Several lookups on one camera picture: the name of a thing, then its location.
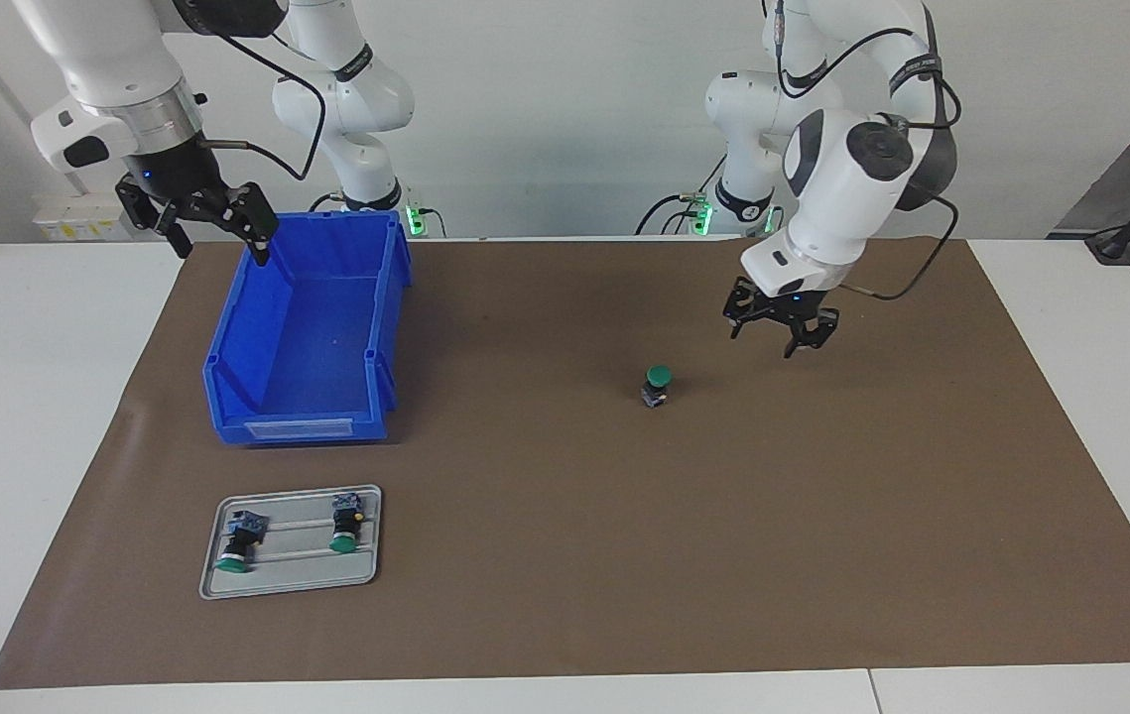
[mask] gray tray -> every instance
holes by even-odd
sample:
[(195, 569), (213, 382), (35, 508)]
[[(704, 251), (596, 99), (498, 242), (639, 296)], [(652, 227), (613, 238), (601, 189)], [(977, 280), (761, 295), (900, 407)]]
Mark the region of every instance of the gray tray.
[[(348, 555), (328, 548), (333, 525), (330, 499), (341, 493), (360, 496), (366, 515), (362, 521), (362, 542)], [(376, 485), (264, 493), (224, 499), (216, 507), (216, 524), (207, 545), (199, 595), (203, 600), (224, 600), (227, 597), (270, 595), (368, 583), (379, 567), (379, 515), (382, 505), (383, 493)], [(227, 524), (234, 511), (251, 511), (269, 519), (269, 529), (257, 546), (251, 569), (246, 573), (216, 569), (216, 558), (229, 541)]]

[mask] white wall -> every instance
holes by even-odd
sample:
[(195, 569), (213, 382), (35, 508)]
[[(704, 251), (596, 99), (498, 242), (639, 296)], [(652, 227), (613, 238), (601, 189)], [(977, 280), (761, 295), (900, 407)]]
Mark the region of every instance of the white wall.
[[(949, 191), (964, 208), (959, 234), (1043, 238), (1130, 143), (1130, 3), (929, 5), (967, 108)], [(359, 0), (357, 10), (379, 58), (419, 101), (415, 122), (384, 137), (398, 173), (455, 234), (627, 234), (655, 199), (695, 189), (722, 153), (702, 108), (711, 77), (770, 69), (751, 0)], [(209, 136), (303, 157), (305, 139), (272, 116), (269, 69), (209, 37), (168, 44), (195, 89), (211, 95)], [(842, 71), (859, 76), (846, 85), (866, 88), (860, 108), (883, 107), (883, 76), (868, 60)], [(64, 94), (2, 0), (0, 76), (28, 112)], [(0, 166), (16, 162), (14, 143), (0, 141)], [(224, 154), (224, 166), (231, 181), (260, 182), (278, 209), (303, 209), (337, 186), (324, 163), (305, 185), (250, 155)], [(84, 181), (107, 191), (119, 173), (97, 167)], [(29, 193), (68, 191), (47, 177), (25, 181)], [(0, 209), (19, 220), (19, 208)], [(940, 211), (901, 216), (886, 232), (937, 232)]]

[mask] electrical outlet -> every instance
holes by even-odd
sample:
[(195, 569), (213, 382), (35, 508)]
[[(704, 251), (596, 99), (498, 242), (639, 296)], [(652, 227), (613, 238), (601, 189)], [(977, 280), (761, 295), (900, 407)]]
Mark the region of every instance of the electrical outlet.
[(96, 241), (127, 243), (138, 240), (124, 220), (124, 209), (112, 195), (84, 195), (47, 204), (36, 212), (34, 223), (45, 240), (56, 243)]
[(407, 185), (401, 208), (406, 238), (427, 238), (427, 217), (419, 212), (420, 208), (423, 204), (419, 203), (418, 193)]

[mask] white table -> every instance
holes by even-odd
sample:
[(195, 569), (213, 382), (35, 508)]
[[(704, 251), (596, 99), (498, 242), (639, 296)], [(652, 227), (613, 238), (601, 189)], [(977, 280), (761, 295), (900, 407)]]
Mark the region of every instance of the white table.
[[(1072, 243), (973, 241), (1130, 519), (1130, 271)], [(166, 245), (0, 247), (0, 647), (180, 263)], [(1, 709), (1130, 709), (1130, 664), (634, 678), (104, 687), (0, 693)]]

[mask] green led light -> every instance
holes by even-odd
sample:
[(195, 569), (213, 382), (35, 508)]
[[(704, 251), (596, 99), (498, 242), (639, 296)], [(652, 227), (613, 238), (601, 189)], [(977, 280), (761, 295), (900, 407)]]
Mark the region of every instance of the green led light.
[(696, 220), (693, 221), (693, 232), (696, 235), (706, 235), (711, 232), (711, 218), (714, 217), (714, 207), (706, 203), (696, 212)]
[(424, 235), (424, 232), (427, 232), (424, 216), (419, 215), (418, 208), (406, 207), (406, 223), (410, 224), (410, 235)]

